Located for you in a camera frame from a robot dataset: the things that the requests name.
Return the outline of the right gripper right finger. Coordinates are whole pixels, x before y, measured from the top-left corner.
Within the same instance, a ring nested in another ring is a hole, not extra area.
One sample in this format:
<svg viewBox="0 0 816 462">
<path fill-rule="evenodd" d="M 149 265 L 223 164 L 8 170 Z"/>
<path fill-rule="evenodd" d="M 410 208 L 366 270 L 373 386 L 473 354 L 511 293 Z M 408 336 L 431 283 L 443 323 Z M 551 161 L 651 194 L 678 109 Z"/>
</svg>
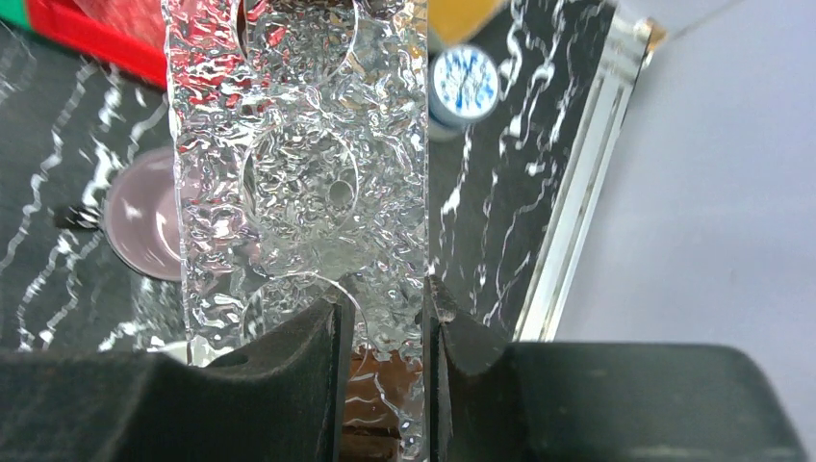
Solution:
<svg viewBox="0 0 816 462">
<path fill-rule="evenodd" d="M 804 461 L 764 372 L 717 345 L 509 342 L 426 277 L 433 461 Z"/>
</svg>

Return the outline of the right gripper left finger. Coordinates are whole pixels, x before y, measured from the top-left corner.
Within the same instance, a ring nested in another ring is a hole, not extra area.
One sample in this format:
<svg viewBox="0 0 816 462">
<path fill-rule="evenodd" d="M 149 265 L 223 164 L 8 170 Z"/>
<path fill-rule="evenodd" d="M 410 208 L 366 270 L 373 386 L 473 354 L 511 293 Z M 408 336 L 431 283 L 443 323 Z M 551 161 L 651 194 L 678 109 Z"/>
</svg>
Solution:
<svg viewBox="0 0 816 462">
<path fill-rule="evenodd" d="M 5 461 L 334 461 L 356 308 L 347 274 L 204 368 L 161 352 L 5 352 Z"/>
</svg>

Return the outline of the clear wooden-ended toothbrush holder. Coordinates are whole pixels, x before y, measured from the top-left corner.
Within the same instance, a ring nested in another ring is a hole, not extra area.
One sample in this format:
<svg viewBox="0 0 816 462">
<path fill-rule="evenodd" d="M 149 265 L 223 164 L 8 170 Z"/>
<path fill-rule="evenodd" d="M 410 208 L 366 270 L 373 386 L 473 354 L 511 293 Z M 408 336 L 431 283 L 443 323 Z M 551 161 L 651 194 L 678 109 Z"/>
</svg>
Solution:
<svg viewBox="0 0 816 462">
<path fill-rule="evenodd" d="M 190 364 L 277 341 L 294 423 L 341 417 L 350 455 L 424 461 L 427 7 L 165 1 Z"/>
</svg>

